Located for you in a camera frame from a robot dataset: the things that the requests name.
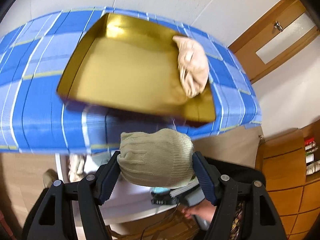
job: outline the wooden shelf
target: wooden shelf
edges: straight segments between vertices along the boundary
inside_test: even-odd
[[[301,129],[304,138],[314,137],[316,142],[320,142],[320,119]]]
[[[320,180],[320,171],[314,173],[314,174],[311,174],[311,175],[308,175],[306,176],[306,183],[313,183],[313,182],[316,182]]]

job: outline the wooden door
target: wooden door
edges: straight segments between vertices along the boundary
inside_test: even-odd
[[[294,44],[267,63],[263,62],[256,54],[260,48],[280,33],[274,27],[276,22],[279,22],[285,30],[305,12],[306,9],[299,0],[281,0],[230,45],[230,50],[236,55],[252,83],[286,62],[318,35],[317,28],[314,26]]]

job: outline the blue plaid fabric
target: blue plaid fabric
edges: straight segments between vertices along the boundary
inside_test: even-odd
[[[197,40],[207,54],[216,120],[199,128],[174,120],[62,102],[56,88],[74,49],[105,13],[156,22]],[[261,109],[236,57],[214,37],[181,22],[109,7],[60,11],[33,19],[0,38],[0,150],[95,153],[119,147],[121,132],[168,127],[192,139],[261,124]]]

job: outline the human hand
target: human hand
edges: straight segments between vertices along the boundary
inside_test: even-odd
[[[188,219],[191,218],[192,215],[197,215],[208,222],[211,222],[213,215],[216,211],[216,207],[211,204],[210,201],[204,199],[199,204],[192,207],[184,207],[182,209],[182,213]]]

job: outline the gold tray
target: gold tray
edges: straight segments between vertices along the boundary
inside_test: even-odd
[[[77,45],[57,93],[92,105],[212,122],[209,84],[192,99],[182,89],[174,35],[181,34],[142,19],[105,14]]]

